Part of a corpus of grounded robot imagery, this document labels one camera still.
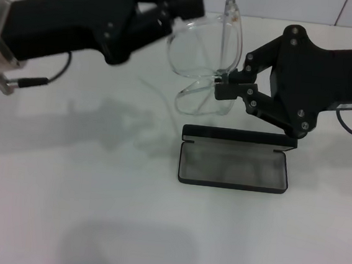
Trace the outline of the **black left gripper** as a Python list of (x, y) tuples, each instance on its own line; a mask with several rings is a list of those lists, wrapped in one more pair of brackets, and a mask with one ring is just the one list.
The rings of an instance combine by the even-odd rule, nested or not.
[[(124, 42), (135, 0), (19, 0), (11, 4), (1, 38), (18, 60), (94, 49), (109, 65), (130, 57)], [(151, 9), (133, 20), (133, 37), (152, 40), (173, 33), (174, 17)]]

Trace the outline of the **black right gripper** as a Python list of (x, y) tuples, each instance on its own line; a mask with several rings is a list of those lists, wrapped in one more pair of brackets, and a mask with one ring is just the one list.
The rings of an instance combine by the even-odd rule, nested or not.
[[(272, 66), (275, 100), (254, 84)], [(249, 115), (301, 139), (317, 126), (321, 112), (352, 110), (352, 50), (325, 50), (301, 25), (289, 25), (281, 36), (248, 52), (242, 70), (215, 84), (214, 96), (218, 101), (241, 98)]]

